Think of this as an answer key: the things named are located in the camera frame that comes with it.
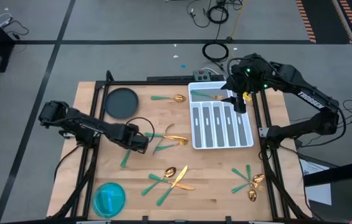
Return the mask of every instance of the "gray floor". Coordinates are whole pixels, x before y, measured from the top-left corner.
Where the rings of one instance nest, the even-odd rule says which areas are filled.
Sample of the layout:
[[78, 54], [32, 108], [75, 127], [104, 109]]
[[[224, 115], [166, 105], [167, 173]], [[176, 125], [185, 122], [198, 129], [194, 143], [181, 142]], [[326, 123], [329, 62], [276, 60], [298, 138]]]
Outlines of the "gray floor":
[[[218, 26], [195, 27], [186, 14], [188, 2], [76, 0], [64, 39], [215, 38]], [[201, 8], [207, 7], [207, 2], [193, 4], [199, 23], [206, 22]], [[0, 14], [8, 7], [14, 18], [31, 30], [24, 39], [54, 40], [68, 4], [69, 0], [0, 0]], [[221, 27], [221, 39], [231, 33], [237, 17], [236, 11], [231, 9], [230, 13], [230, 21]], [[234, 38], [308, 39], [295, 0], [247, 2]], [[53, 49], [53, 45], [28, 45], [25, 51], [16, 53], [24, 47], [16, 46], [7, 71], [0, 74], [0, 195]], [[202, 45], [188, 44], [62, 45], [43, 103], [64, 100], [72, 104], [77, 83], [103, 80], [106, 70], [110, 70], [116, 80], [190, 75], [193, 70], [202, 67], [218, 70], [202, 56], [201, 48]], [[231, 49], [235, 56], [257, 52], [269, 60], [290, 63], [309, 83], [340, 103], [352, 99], [352, 45], [232, 45]], [[210, 51], [217, 54], [221, 49]], [[295, 96], [285, 95], [285, 99], [290, 119], [316, 113]], [[302, 137], [303, 142], [309, 139], [310, 136]], [[326, 139], [329, 138], [322, 137], [316, 142]], [[2, 222], [45, 217], [63, 141], [56, 129], [46, 130], [35, 123]], [[303, 149], [302, 152], [337, 165], [352, 163], [352, 125], [348, 126], [343, 139], [326, 146]], [[352, 205], [352, 198], [347, 197], [343, 203]]]

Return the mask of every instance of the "gold knife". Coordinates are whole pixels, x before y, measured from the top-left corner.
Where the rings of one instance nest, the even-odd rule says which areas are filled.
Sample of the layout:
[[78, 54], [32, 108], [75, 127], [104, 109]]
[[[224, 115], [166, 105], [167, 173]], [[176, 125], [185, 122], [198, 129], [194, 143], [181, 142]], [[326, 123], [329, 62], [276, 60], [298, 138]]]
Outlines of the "gold knife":
[[168, 136], [168, 135], [165, 135], [163, 136], [164, 138], [167, 138], [167, 139], [173, 139], [173, 140], [188, 140], [187, 138], [184, 138], [184, 137], [181, 137], [181, 136]]
[[184, 189], [184, 190], [195, 190], [195, 187], [193, 187], [193, 186], [180, 184], [180, 183], [177, 183], [176, 187], [178, 187], [180, 189]]
[[[166, 179], [162, 179], [162, 178], [160, 178], [160, 177], [158, 177], [157, 175], [154, 175], [154, 174], [148, 175], [148, 178], [151, 179], [151, 180], [162, 181], [162, 182], [168, 183], [170, 185], [172, 185], [174, 183], [172, 181], [168, 181]], [[180, 183], [177, 183], [176, 187], [184, 189], [184, 190], [195, 190], [195, 187], [188, 186], [188, 185], [185, 185], [185, 184], [180, 184]]]
[[157, 206], [162, 205], [165, 198], [170, 194], [170, 191], [173, 189], [173, 187], [176, 186], [176, 184], [178, 184], [178, 182], [184, 177], [184, 174], [187, 172], [187, 170], [188, 170], [188, 165], [186, 165], [184, 169], [181, 171], [181, 173], [177, 176], [176, 180], [173, 182], [169, 190], [166, 191], [166, 193], [164, 193], [161, 198], [159, 198], [159, 200], [156, 202]]

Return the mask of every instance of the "electronic equipment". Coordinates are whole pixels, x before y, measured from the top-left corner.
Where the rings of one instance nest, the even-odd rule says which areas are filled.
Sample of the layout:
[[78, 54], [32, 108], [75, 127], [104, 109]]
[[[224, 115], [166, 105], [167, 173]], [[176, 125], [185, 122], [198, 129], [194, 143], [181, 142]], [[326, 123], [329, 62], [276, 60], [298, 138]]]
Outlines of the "electronic equipment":
[[269, 147], [278, 148], [285, 138], [298, 138], [302, 134], [328, 135], [336, 133], [339, 120], [338, 111], [340, 111], [339, 103], [322, 93], [317, 87], [308, 84], [295, 67], [268, 62], [257, 54], [250, 54], [243, 58], [230, 60], [227, 65], [228, 71], [230, 62], [233, 60], [240, 60], [240, 62], [231, 67], [232, 75], [229, 75], [222, 89], [232, 90], [237, 94], [237, 97], [232, 96], [222, 101], [232, 103], [236, 112], [246, 113], [243, 93], [257, 93], [267, 88], [297, 95], [320, 111], [311, 119], [297, 124], [286, 127], [262, 128], [260, 136], [266, 138]]
[[197, 82], [210, 82], [212, 73], [207, 70], [193, 71], [194, 79]]
[[39, 115], [41, 126], [61, 127], [59, 134], [66, 136], [69, 133], [76, 138], [77, 145], [91, 148], [98, 143], [97, 136], [105, 135], [109, 141], [122, 148], [131, 149], [144, 154], [148, 147], [148, 138], [137, 135], [138, 126], [134, 124], [109, 124], [75, 108], [65, 102], [46, 102]]

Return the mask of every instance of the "white paper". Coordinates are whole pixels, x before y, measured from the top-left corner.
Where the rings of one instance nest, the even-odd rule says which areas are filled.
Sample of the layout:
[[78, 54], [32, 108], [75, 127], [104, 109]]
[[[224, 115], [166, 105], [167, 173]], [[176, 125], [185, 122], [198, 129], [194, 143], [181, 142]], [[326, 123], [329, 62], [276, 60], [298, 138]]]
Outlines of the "white paper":
[[[329, 167], [314, 162], [307, 162], [303, 159], [300, 159], [300, 162], [302, 163], [303, 175], [314, 174], [329, 169]], [[331, 184], [306, 187], [306, 194], [309, 200], [332, 205]]]

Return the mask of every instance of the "black metal frame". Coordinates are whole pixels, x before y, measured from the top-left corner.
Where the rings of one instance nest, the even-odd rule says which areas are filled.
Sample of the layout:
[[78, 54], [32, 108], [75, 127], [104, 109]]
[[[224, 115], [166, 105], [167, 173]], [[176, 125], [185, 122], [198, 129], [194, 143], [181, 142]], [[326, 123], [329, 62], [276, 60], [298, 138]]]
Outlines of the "black metal frame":
[[[188, 85], [190, 81], [136, 81], [136, 82], [129, 82], [129, 81], [114, 81], [112, 75], [110, 72], [107, 72], [107, 79], [105, 81], [96, 81], [95, 82], [95, 88], [94, 88], [94, 94], [93, 94], [93, 99], [92, 99], [92, 107], [90, 109], [90, 115], [95, 116], [95, 113], [97, 111], [97, 103], [98, 103], [98, 95], [100, 90], [103, 88], [105, 96], [106, 93], [108, 93], [109, 87], [113, 85]], [[267, 126], [271, 125], [271, 118], [270, 118], [270, 112], [269, 112], [269, 107], [267, 104], [267, 98], [264, 92], [261, 93], [262, 97], [262, 103], [263, 103], [263, 109], [264, 109], [264, 115], [265, 115], [265, 120], [267, 123]], [[256, 120], [256, 125], [259, 128], [262, 127], [262, 122], [261, 122], [261, 117], [260, 117], [260, 111], [259, 111], [259, 103], [257, 101], [256, 95], [252, 95], [253, 99], [253, 107], [254, 107], [254, 112], [255, 112], [255, 120]], [[100, 114], [99, 114], [99, 119], [102, 120], [105, 114], [105, 110], [103, 107], [103, 104], [105, 102], [105, 97], [102, 98], [101, 101], [101, 108], [100, 108]], [[77, 187], [75, 191], [72, 193], [70, 198], [68, 199], [68, 202], [73, 201], [72, 206], [68, 207], [67, 209], [61, 209], [59, 213], [55, 214], [53, 217], [47, 217], [45, 220], [32, 220], [32, 221], [25, 221], [25, 222], [14, 222], [14, 223], [19, 223], [19, 224], [75, 224], [77, 222], [82, 222], [82, 221], [88, 221], [88, 211], [90, 208], [90, 201], [92, 197], [92, 187], [93, 187], [93, 182], [94, 182], [94, 177], [95, 177], [95, 168], [97, 165], [97, 156], [98, 156], [98, 149], [99, 149], [99, 142], [95, 148], [92, 149], [83, 149], [82, 153], [82, 158], [80, 160], [80, 166], [79, 166], [79, 172], [78, 172], [78, 177], [77, 177]], [[87, 172], [85, 173], [85, 166], [87, 163], [87, 158], [89, 151], [92, 150], [92, 158], [91, 158], [91, 163], [90, 167], [88, 168]], [[273, 153], [273, 162], [275, 166], [275, 172], [277, 174], [277, 178], [282, 182], [282, 171], [280, 169], [280, 163], [278, 159], [278, 154], [276, 150], [272, 151]], [[263, 160], [268, 160], [267, 154], [263, 154]], [[275, 203], [275, 194], [273, 190], [273, 183], [266, 179], [267, 181], [267, 190], [269, 193], [269, 203], [270, 203], [270, 209], [271, 209], [271, 214], [273, 218], [273, 222], [283, 222], [283, 223], [312, 223], [312, 224], [336, 224], [332, 222], [321, 222], [321, 221], [316, 221], [316, 220], [298, 220], [298, 219], [292, 219], [290, 218], [289, 215], [289, 209], [286, 205], [286, 203], [283, 201], [283, 198], [281, 197], [282, 200], [282, 209], [283, 209], [283, 214], [284, 217], [279, 217], [278, 216], [278, 211], [277, 211], [277, 205]], [[85, 196], [85, 201], [83, 204], [83, 212], [82, 216], [77, 216], [77, 209], [78, 209], [78, 201], [81, 193], [81, 189], [85, 187], [85, 184], [87, 184], [87, 190], [86, 190], [86, 196]], [[65, 217], [68, 211], [70, 211], [70, 216]], [[111, 224], [148, 224], [148, 223], [157, 223], [157, 224], [164, 224], [164, 223], [176, 223], [176, 222], [181, 222], [181, 223], [190, 223], [190, 224], [220, 224], [220, 223], [226, 223], [226, 224], [248, 224], [250, 223], [249, 221], [242, 221], [242, 222], [236, 222], [232, 221], [231, 217], [225, 217], [224, 221], [187, 221], [187, 220], [180, 220], [180, 221], [148, 221], [147, 216], [143, 216], [141, 220], [111, 220]]]

